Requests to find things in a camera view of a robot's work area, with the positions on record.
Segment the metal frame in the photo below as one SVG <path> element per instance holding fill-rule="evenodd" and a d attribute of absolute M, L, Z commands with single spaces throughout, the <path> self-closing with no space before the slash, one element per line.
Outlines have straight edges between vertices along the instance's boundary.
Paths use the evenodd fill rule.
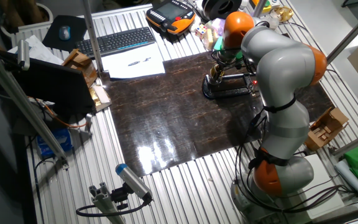
<path fill-rule="evenodd" d="M 264 10 L 266 2 L 267 0 L 259 0 L 258 4 L 255 7 L 254 13 L 252 14 L 252 17 L 260 17 L 262 11 Z"/>
<path fill-rule="evenodd" d="M 67 156 L 53 136 L 52 132 L 48 129 L 48 126 L 37 115 L 33 107 L 31 106 L 26 94 L 20 87 L 16 79 L 11 72 L 7 72 L 4 65 L 0 61 L 0 84 L 5 89 L 7 94 L 12 98 L 13 102 L 23 112 L 24 116 L 30 121 L 31 125 L 41 135 L 53 153 L 61 160 L 64 168 L 67 168 L 66 159 Z"/>
<path fill-rule="evenodd" d="M 333 60 L 357 37 L 358 24 L 346 35 L 346 37 L 335 47 L 335 49 L 327 56 L 327 63 L 330 64 Z"/>
<path fill-rule="evenodd" d="M 350 142 L 349 144 L 345 145 L 344 147 L 336 150 L 333 152 L 333 156 L 335 157 L 341 157 L 343 154 L 353 150 L 354 148 L 358 147 L 358 139 Z"/>
<path fill-rule="evenodd" d="M 93 27 L 90 3 L 88 0 L 83 0 L 83 3 L 84 3 L 84 8 L 85 8 L 84 18 L 85 18 L 86 28 L 89 33 L 89 38 L 91 40 L 93 55 L 94 55 L 94 58 L 95 58 L 95 61 L 96 61 L 97 67 L 98 67 L 98 72 L 100 74 L 100 73 L 104 72 L 104 70 L 103 70 L 103 64 L 102 64 L 102 56 L 101 56 L 100 50 L 99 50 L 98 39 L 96 37 L 96 32 L 94 31 L 94 27 Z"/>
<path fill-rule="evenodd" d="M 353 6 L 355 4 L 358 4 L 358 2 L 352 2 L 350 4 L 346 4 L 349 0 L 345 0 L 342 4 L 341 7 L 347 7 L 347 6 Z"/>

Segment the wooden block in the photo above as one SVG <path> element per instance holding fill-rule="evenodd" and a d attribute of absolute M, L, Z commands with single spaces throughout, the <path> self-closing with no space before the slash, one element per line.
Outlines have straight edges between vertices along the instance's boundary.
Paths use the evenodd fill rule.
<path fill-rule="evenodd" d="M 324 130 L 326 130 L 327 133 L 331 133 L 331 130 L 327 126 L 324 127 Z"/>
<path fill-rule="evenodd" d="M 320 136 L 322 136 L 323 134 L 325 134 L 325 130 L 320 130 L 319 132 L 316 133 L 317 138 L 320 138 Z"/>
<path fill-rule="evenodd" d="M 316 128 L 316 129 L 313 130 L 313 133 L 316 134 L 316 133 L 319 132 L 319 131 L 320 131 L 320 128 Z"/>

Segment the dark wooden board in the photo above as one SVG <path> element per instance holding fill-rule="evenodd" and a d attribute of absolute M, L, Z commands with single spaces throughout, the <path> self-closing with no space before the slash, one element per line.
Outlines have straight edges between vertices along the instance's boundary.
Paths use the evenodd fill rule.
<path fill-rule="evenodd" d="M 262 101 L 251 95 L 205 98 L 201 84 L 213 65 L 206 52 L 164 62 L 164 75 L 119 81 L 103 77 L 125 162 L 136 174 L 239 145 Z M 310 121 L 333 106 L 320 84 L 298 90 L 296 98 L 308 109 Z M 256 131 L 248 141 L 259 137 Z"/>

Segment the pen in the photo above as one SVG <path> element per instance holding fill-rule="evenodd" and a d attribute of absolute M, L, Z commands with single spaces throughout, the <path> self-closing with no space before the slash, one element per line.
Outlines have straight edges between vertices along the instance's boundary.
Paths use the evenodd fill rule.
<path fill-rule="evenodd" d="M 146 58 L 144 61 L 142 61 L 142 62 L 146 62 L 146 61 L 148 61 L 148 60 L 150 60 L 151 59 L 151 57 L 148 57 L 148 58 Z M 141 61 L 136 61 L 136 62 L 132 62 L 132 63 L 130 63 L 128 66 L 133 66 L 133 65 L 136 65 L 136 64 L 138 64 L 138 63 L 141 63 Z"/>

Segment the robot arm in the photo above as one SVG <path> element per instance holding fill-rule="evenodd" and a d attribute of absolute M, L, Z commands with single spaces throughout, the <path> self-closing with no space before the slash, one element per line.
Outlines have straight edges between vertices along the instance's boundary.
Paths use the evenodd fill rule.
<path fill-rule="evenodd" d="M 242 55 L 257 64 L 256 79 L 267 110 L 267 133 L 253 162 L 251 185 L 269 195 L 285 195 L 313 180 L 309 162 L 293 157 L 309 131 L 309 114 L 296 101 L 294 91 L 317 83 L 324 75 L 327 61 L 319 50 L 268 27 L 254 27 L 255 23 L 256 19 L 246 13 L 230 14 L 225 23 L 223 48 L 241 48 Z M 219 58 L 230 61 L 233 55 L 224 53 Z"/>

